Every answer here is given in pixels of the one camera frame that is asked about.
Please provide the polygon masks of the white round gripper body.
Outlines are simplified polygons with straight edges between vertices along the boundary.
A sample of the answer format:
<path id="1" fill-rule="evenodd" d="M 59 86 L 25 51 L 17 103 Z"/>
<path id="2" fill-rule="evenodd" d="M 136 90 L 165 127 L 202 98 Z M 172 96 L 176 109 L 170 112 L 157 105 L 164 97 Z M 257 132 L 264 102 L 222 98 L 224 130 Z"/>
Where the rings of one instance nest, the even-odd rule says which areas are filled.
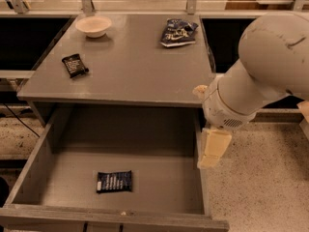
<path id="1" fill-rule="evenodd" d="M 255 118 L 256 113 L 243 115 L 230 108 L 220 97 L 217 76 L 207 87 L 203 98 L 202 107 L 205 119 L 208 123 L 222 130 L 238 130 Z"/>

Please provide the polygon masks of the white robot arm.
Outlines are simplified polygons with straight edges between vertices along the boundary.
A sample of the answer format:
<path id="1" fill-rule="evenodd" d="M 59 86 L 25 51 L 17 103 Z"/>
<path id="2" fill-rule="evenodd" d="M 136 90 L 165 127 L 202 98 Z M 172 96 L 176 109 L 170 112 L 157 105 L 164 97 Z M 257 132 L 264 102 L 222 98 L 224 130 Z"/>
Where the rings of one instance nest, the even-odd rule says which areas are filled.
<path id="1" fill-rule="evenodd" d="M 210 85 L 193 94 L 202 104 L 206 126 L 197 166 L 216 166 L 227 150 L 232 132 L 252 121 L 262 107 L 288 96 L 309 99 L 309 16 L 276 12 L 255 19 L 239 40 L 239 58 Z"/>

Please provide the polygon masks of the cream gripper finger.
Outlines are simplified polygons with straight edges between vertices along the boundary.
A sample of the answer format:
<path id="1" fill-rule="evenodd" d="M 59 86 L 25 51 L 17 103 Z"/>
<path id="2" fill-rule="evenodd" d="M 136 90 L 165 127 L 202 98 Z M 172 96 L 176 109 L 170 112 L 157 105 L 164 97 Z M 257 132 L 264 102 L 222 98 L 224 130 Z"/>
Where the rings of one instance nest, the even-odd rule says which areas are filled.
<path id="1" fill-rule="evenodd" d="M 192 94 L 196 96 L 200 101 L 202 101 L 205 97 L 207 89 L 208 89 L 207 85 L 198 85 L 193 89 Z"/>
<path id="2" fill-rule="evenodd" d="M 226 152 L 232 140 L 232 134 L 227 130 L 211 127 L 210 129 L 203 129 L 201 136 L 202 152 L 197 166 L 200 169 L 215 167 Z"/>

